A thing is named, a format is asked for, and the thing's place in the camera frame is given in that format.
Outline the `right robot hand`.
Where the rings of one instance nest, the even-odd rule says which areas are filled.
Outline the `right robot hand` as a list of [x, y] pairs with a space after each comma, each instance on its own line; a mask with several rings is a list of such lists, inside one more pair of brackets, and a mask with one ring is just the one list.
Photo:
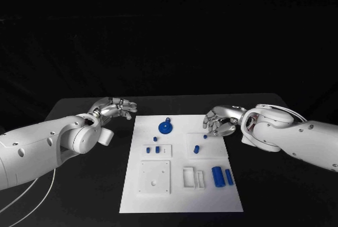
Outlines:
[[234, 133], [241, 124], [247, 109], [231, 105], [218, 105], [205, 114], [202, 128], [208, 137], [224, 137]]

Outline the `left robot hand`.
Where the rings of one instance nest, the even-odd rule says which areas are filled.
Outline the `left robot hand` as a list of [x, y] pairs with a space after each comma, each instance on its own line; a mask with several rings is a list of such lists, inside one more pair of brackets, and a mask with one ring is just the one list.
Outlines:
[[131, 119], [131, 114], [137, 112], [137, 104], [127, 99], [104, 97], [101, 98], [88, 110], [91, 114], [101, 122], [104, 126], [114, 117], [124, 117]]

